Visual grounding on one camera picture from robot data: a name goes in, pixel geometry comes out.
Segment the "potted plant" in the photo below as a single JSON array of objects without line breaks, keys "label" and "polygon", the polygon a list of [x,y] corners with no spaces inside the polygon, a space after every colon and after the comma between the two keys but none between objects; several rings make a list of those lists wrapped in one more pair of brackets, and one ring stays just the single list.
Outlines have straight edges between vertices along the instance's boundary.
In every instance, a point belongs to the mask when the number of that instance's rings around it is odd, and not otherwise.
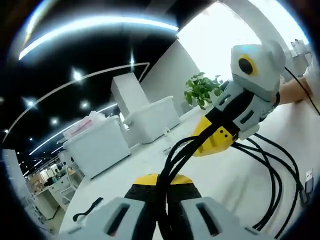
[{"label": "potted plant", "polygon": [[185,100],[192,105],[193,99],[196,100],[201,109],[205,110],[206,106],[213,104],[213,94],[220,96],[222,90],[218,78],[220,75],[216,75],[214,80],[204,77],[205,73],[200,72],[198,75],[194,75],[185,84],[188,90],[184,91]]}]

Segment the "black cable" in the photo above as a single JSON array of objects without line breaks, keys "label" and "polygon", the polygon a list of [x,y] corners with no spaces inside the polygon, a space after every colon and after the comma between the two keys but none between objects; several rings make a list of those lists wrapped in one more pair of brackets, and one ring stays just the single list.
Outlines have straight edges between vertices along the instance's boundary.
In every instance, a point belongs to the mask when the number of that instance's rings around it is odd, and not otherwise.
[{"label": "black cable", "polygon": [[291,154],[287,150],[285,150],[282,146],[280,146],[279,144],[275,143],[274,141],[271,141],[270,139],[268,139],[268,138],[266,138],[266,137],[264,137],[264,136],[262,136],[262,135],[260,135],[258,133],[255,133],[254,135],[257,138],[267,142],[268,144],[270,144],[270,145],[276,147],[277,149],[279,149],[280,151],[282,151],[290,159],[290,161],[292,162],[294,170],[295,170],[295,173],[297,175],[297,178],[300,179],[298,165],[297,165],[295,159],[291,156]]},{"label": "black cable", "polygon": [[[167,215],[166,208],[162,207],[163,202],[166,200],[166,186],[167,186],[167,184],[170,184],[170,182],[168,183],[168,175],[169,175],[172,167],[175,164],[171,161],[171,159],[172,159],[175,151],[180,147],[180,145],[182,145],[185,142],[195,140],[196,138],[197,138],[197,136],[191,136],[191,137],[183,138],[180,141],[178,141],[172,147],[169,155],[166,158],[164,168],[163,168],[161,174],[158,176],[158,181],[157,181],[156,187],[157,187],[157,192],[158,192],[158,201],[159,201],[158,205],[161,207],[158,208],[157,222],[158,222],[160,233],[161,233],[163,239],[172,239],[172,230],[171,230],[171,226],[169,224],[170,221],[168,219],[169,217]],[[177,157],[180,158],[180,156],[182,156],[184,154],[184,152],[187,149],[186,147],[188,145],[189,145],[189,143],[182,150],[180,150],[178,152],[178,154],[175,156],[175,159]]]},{"label": "black cable", "polygon": [[54,219],[54,218],[55,218],[55,216],[56,216],[56,214],[57,214],[57,212],[58,212],[59,208],[60,208],[60,206],[58,206],[58,207],[56,208],[56,210],[55,210],[55,212],[54,212],[54,214],[53,214],[53,217],[49,218],[48,220],[52,220],[52,219]]},{"label": "black cable", "polygon": [[[251,146],[243,145],[243,144],[238,143],[238,142],[235,142],[234,144],[239,146],[239,147],[242,147],[244,149],[248,149],[248,150],[255,151],[255,152],[260,152],[258,149],[254,148],[254,147],[251,147]],[[282,164],[289,171],[289,173],[292,175],[293,179],[295,180],[299,190],[303,188],[303,185],[300,182],[300,179],[298,178],[297,174],[292,170],[292,168],[285,161],[283,161],[281,158],[279,158],[279,157],[277,157],[277,156],[275,156],[275,155],[273,155],[273,154],[271,154],[271,153],[269,153],[267,151],[264,151],[264,153],[267,156],[269,156],[270,158],[273,158],[274,160],[276,160],[277,162]]]},{"label": "black cable", "polygon": [[[252,143],[253,145],[256,146],[256,148],[260,151],[260,153],[262,154],[265,162],[270,166],[270,168],[272,168],[268,157],[266,156],[266,154],[264,153],[264,151],[262,150],[262,148],[252,139],[247,138],[247,140]],[[270,173],[270,177],[271,177],[271,200],[270,200],[270,204],[269,207],[266,211],[266,214],[264,215],[264,217],[257,223],[255,224],[252,228],[257,229],[258,231],[262,230],[264,228],[264,226],[267,224],[267,222],[269,221],[269,219],[271,218],[271,216],[273,215],[273,213],[275,212],[280,199],[281,199],[281,191],[279,189],[278,195],[277,195],[277,202],[275,203],[275,199],[276,199],[276,181],[275,181],[275,176],[273,174],[272,171],[270,171],[269,169],[269,173]]]},{"label": "black cable", "polygon": [[[253,151],[257,151],[259,152],[256,148],[254,147],[250,147],[250,146],[247,146],[247,145],[243,145],[243,144],[240,144],[240,143],[236,143],[235,146],[241,146],[243,148],[246,148],[246,149],[249,149],[249,150],[253,150]],[[298,194],[299,194],[299,188],[303,188],[299,178],[297,178],[297,174],[291,169],[291,167],[286,163],[284,162],[283,160],[281,160],[280,158],[278,158],[277,156],[274,156],[272,155],[271,153],[268,153],[268,152],[265,152],[265,154],[273,159],[275,159],[276,161],[280,162],[281,164],[283,164],[285,166],[285,168],[287,168],[289,170],[289,172],[291,173],[291,175],[293,176],[294,180],[296,181],[296,188],[295,188],[295,193],[294,193],[294,197],[293,197],[293,201],[292,201],[292,205],[291,205],[291,208],[289,210],[289,213],[288,213],[288,216],[287,218],[285,219],[282,227],[280,228],[280,230],[278,231],[278,233],[276,234],[275,236],[275,239],[277,239],[282,233],[283,231],[285,230],[286,226],[288,225],[288,222],[295,210],[295,207],[296,207],[296,204],[297,204],[297,200],[298,200]]]},{"label": "black cable", "polygon": [[38,225],[37,225],[37,227],[40,228],[40,229],[43,229],[43,230],[47,231],[48,233],[50,233],[50,234],[52,234],[52,235],[54,235],[51,231],[49,231],[49,230],[47,230],[47,229],[45,229],[45,228],[43,228],[43,227],[41,227],[41,226],[38,226]]},{"label": "black cable", "polygon": [[240,147],[240,146],[237,145],[237,144],[233,144],[232,147],[235,148],[235,149],[240,150],[241,152],[243,152],[243,153],[249,155],[250,157],[254,158],[255,160],[257,160],[259,163],[263,164],[265,167],[268,168],[268,170],[269,170],[270,172],[272,172],[272,174],[274,174],[274,176],[276,177],[276,179],[277,179],[277,181],[278,181],[278,184],[279,184],[279,194],[278,194],[277,201],[276,201],[276,203],[274,204],[274,207],[272,207],[272,210],[271,210],[270,212],[267,211],[267,213],[266,213],[266,214],[264,215],[264,217],[262,218],[262,219],[264,219],[264,221],[265,221],[265,220],[267,220],[267,221],[266,221],[265,223],[264,223],[264,222],[261,222],[261,223],[260,223],[260,225],[261,225],[261,224],[264,224],[264,226],[265,226],[265,225],[267,224],[268,220],[269,220],[269,219],[271,218],[271,216],[273,215],[274,211],[276,210],[276,208],[277,208],[277,206],[278,206],[278,204],[279,204],[279,202],[280,202],[280,199],[281,199],[281,195],[282,195],[282,191],[283,191],[283,184],[282,184],[282,180],[281,180],[281,178],[280,178],[280,175],[277,173],[277,171],[276,171],[273,167],[271,167],[270,164],[268,164],[267,162],[263,161],[260,157],[258,157],[257,155],[253,154],[252,152],[249,152],[248,150]]},{"label": "black cable", "polygon": [[[170,151],[170,153],[169,153],[169,155],[168,155],[168,157],[166,159],[165,168],[162,170],[161,174],[159,175],[159,178],[158,178],[158,181],[157,181],[157,185],[156,185],[158,187],[158,191],[159,191],[159,198],[158,199],[159,199],[160,206],[163,205],[163,204],[161,205],[161,203],[163,201],[165,201],[165,199],[166,199],[166,187],[168,186],[168,184],[170,184],[170,182],[175,178],[175,176],[178,174],[178,172],[181,170],[181,168],[185,165],[185,163],[191,158],[191,156],[194,154],[194,152],[206,141],[206,139],[212,134],[212,132],[214,130],[215,130],[215,127],[213,127],[211,125],[210,127],[206,128],[199,136],[194,136],[194,137],[191,137],[191,138],[184,138],[181,141],[177,142],[177,144],[175,144],[173,146],[173,148],[171,149],[171,151]],[[289,172],[292,174],[292,176],[295,178],[295,180],[297,182],[296,183],[296,191],[295,191],[292,207],[291,207],[291,209],[289,211],[289,214],[288,214],[284,224],[282,225],[280,231],[276,235],[276,238],[278,238],[282,234],[283,230],[287,226],[287,224],[288,224],[288,222],[289,222],[289,220],[290,220],[290,218],[291,218],[291,216],[293,214],[293,211],[294,211],[294,208],[296,206],[297,199],[298,199],[299,189],[302,188],[302,190],[303,190],[303,186],[300,183],[298,166],[297,166],[295,160],[293,159],[293,157],[283,147],[279,146],[278,144],[270,141],[269,139],[267,139],[267,138],[265,138],[265,137],[263,137],[263,136],[261,136],[259,134],[255,134],[255,135],[258,138],[263,139],[267,143],[269,143],[269,144],[275,146],[276,148],[280,149],[281,151],[283,151],[287,155],[287,157],[289,157],[289,159],[292,161],[293,166],[294,166],[295,171],[296,171],[296,172],[294,172],[291,169],[291,167],[286,162],[281,160],[280,158],[277,158],[276,156],[274,156],[274,155],[272,155],[272,154],[270,154],[268,152],[263,151],[260,148],[260,146],[259,147],[256,146],[257,148],[251,149],[251,150],[254,150],[256,152],[261,153],[264,158],[266,156],[269,156],[269,157],[272,157],[272,158],[276,159],[278,162],[282,163],[289,170]],[[188,141],[190,141],[190,142],[186,146],[184,146],[183,149],[180,150],[178,152],[178,154],[172,160],[172,157],[173,157],[175,151],[178,149],[178,147],[181,144],[183,144],[185,142],[188,142]],[[272,205],[272,208],[270,209],[270,207],[269,207],[269,209],[268,209],[267,213],[265,214],[265,216],[261,219],[261,221],[259,223],[256,224],[257,228],[262,229],[267,224],[268,220],[271,218],[271,216],[273,215],[274,211],[276,210],[276,208],[277,208],[277,206],[279,204],[279,201],[280,201],[280,198],[281,198],[281,193],[282,193],[282,188],[283,188],[282,187],[282,180],[281,180],[279,174],[274,170],[274,168],[271,167],[271,165],[270,165],[270,163],[268,161],[264,162],[261,158],[259,158],[255,154],[253,154],[253,153],[241,148],[241,146],[237,145],[237,144],[239,144],[239,143],[234,143],[234,145],[232,145],[232,146],[237,148],[237,149],[239,149],[240,151],[245,152],[246,154],[248,154],[252,158],[254,158],[257,161],[259,161],[260,163],[262,163],[264,166],[266,166],[269,169],[269,171],[271,172],[271,174],[274,175],[276,177],[276,179],[278,180],[278,182],[279,182],[279,194],[278,194],[278,197],[276,199],[276,202],[273,203],[273,201],[271,201],[270,204]],[[171,239],[172,230],[171,230],[171,226],[170,226],[169,221],[168,221],[168,215],[167,215],[165,207],[160,207],[159,208],[157,221],[158,221],[158,225],[159,225],[162,237],[164,239]]]},{"label": "black cable", "polygon": [[318,113],[318,115],[320,116],[320,111],[318,110],[318,108],[316,107],[316,105],[314,104],[314,102],[312,101],[308,91],[305,89],[305,87],[301,84],[301,82],[297,79],[297,77],[287,68],[284,67],[285,70],[298,82],[298,84],[300,85],[300,87],[304,90],[305,94],[307,95],[307,97],[309,98],[312,106],[314,107],[314,109],[316,110],[316,112]]}]

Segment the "ceiling light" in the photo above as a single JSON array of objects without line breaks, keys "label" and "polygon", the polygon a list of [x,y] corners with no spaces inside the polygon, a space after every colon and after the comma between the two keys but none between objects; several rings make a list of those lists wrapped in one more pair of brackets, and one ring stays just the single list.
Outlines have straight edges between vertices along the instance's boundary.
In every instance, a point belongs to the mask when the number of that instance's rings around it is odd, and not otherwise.
[{"label": "ceiling light", "polygon": [[88,109],[90,106],[89,102],[87,100],[83,100],[81,103],[80,103],[80,108],[81,109]]},{"label": "ceiling light", "polygon": [[[110,109],[117,106],[117,104],[112,104],[109,105],[105,108],[100,109],[99,111],[97,111],[98,113],[103,112],[104,110]],[[39,146],[37,146],[32,152],[29,153],[29,156],[31,156],[32,154],[34,154],[39,148],[41,148],[43,145],[45,145],[46,143],[48,143],[49,141],[51,141],[52,139],[54,139],[56,136],[58,136],[59,134],[62,134],[64,131],[68,130],[69,128],[73,127],[74,125],[76,125],[77,123],[79,123],[80,121],[76,121],[75,123],[67,126],[66,128],[62,129],[61,131],[57,132],[55,135],[49,137],[47,140],[45,140],[43,143],[41,143]]]},{"label": "ceiling light", "polygon": [[79,71],[75,70],[75,69],[73,69],[72,77],[76,81],[82,80],[82,74]]},{"label": "ceiling light", "polygon": [[27,175],[27,173],[28,173],[28,172],[29,172],[29,170],[28,170],[28,171],[26,171],[26,172],[25,172],[25,174],[23,174],[23,176]]},{"label": "ceiling light", "polygon": [[30,45],[28,45],[25,49],[23,49],[19,55],[19,60],[21,60],[25,55],[31,52],[33,49],[38,47],[39,45],[52,40],[58,36],[63,34],[75,32],[78,30],[83,30],[87,28],[97,27],[97,26],[105,26],[110,24],[117,23],[131,23],[131,24],[141,24],[141,25],[150,25],[160,28],[165,28],[173,31],[178,31],[178,27],[169,25],[159,21],[148,20],[144,18],[135,18],[135,17],[123,17],[123,16],[91,16],[82,19],[75,20],[70,22],[64,26],[56,28],[53,31],[48,32],[47,34],[41,36]]},{"label": "ceiling light", "polygon": [[57,117],[51,118],[50,123],[52,126],[57,125],[59,123],[59,118]]},{"label": "ceiling light", "polygon": [[35,105],[33,101],[27,101],[26,104],[28,105],[28,107],[33,107]]},{"label": "ceiling light", "polygon": [[100,109],[99,111],[97,111],[98,113],[101,113],[102,111],[104,111],[104,110],[107,110],[107,109],[110,109],[110,108],[112,108],[112,107],[114,107],[114,106],[117,106],[118,104],[112,104],[112,105],[110,105],[110,106],[107,106],[107,107],[105,107],[105,108],[103,108],[103,109]]},{"label": "ceiling light", "polygon": [[39,162],[37,162],[37,163],[34,165],[34,167],[37,166],[37,165],[38,165],[39,163],[41,163],[41,162],[42,162],[42,160],[40,160]]},{"label": "ceiling light", "polygon": [[63,145],[61,147],[58,147],[56,150],[54,150],[53,152],[51,152],[51,154],[54,154],[56,151],[58,151],[59,149],[62,149]]}]

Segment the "white plastic bin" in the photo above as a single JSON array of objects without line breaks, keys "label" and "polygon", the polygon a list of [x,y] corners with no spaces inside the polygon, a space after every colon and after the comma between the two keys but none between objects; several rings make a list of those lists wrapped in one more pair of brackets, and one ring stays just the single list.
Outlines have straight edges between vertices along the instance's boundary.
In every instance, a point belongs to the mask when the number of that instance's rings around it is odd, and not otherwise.
[{"label": "white plastic bin", "polygon": [[120,126],[112,116],[63,144],[86,177],[93,178],[131,154]]},{"label": "white plastic bin", "polygon": [[130,113],[123,123],[129,126],[140,144],[148,144],[161,137],[166,129],[178,125],[180,119],[173,96],[168,96]]}]

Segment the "desk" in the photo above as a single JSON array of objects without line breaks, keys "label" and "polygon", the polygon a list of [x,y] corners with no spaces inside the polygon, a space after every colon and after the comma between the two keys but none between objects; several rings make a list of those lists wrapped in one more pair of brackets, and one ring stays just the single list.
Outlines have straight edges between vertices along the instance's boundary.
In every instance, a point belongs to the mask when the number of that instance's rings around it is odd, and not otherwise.
[{"label": "desk", "polygon": [[64,211],[67,210],[68,205],[64,203],[60,192],[68,186],[69,181],[65,175],[32,197],[34,204],[47,220],[54,216],[58,206],[62,207]]},{"label": "desk", "polygon": [[[201,116],[202,112],[196,109],[186,113],[181,117],[181,124],[172,130],[173,134],[179,138],[188,136]],[[260,123],[259,133],[284,147],[294,157],[302,184],[306,180],[306,171],[311,168],[317,181],[320,171],[320,117],[306,102],[277,107],[265,121]],[[256,140],[262,149],[282,158],[292,166],[282,152],[256,137],[252,139]],[[161,137],[151,144],[132,149],[130,157],[96,178],[90,180],[85,177],[68,206],[60,232],[78,226],[78,223],[72,220],[73,215],[86,211],[98,197],[103,197],[103,201],[94,211],[98,211],[114,197],[124,196],[137,177],[160,173],[167,157],[162,153],[164,144],[165,140]],[[270,162],[281,176],[283,184],[278,209],[263,229],[274,237],[288,215],[296,184],[282,165],[273,159],[270,159]],[[217,154],[192,157],[180,173],[193,180],[202,196],[214,198],[238,216],[242,225],[253,226],[268,209],[271,179],[267,168],[232,147]],[[301,209],[298,200],[289,225],[299,216]],[[162,239],[158,227],[153,239]]]}]

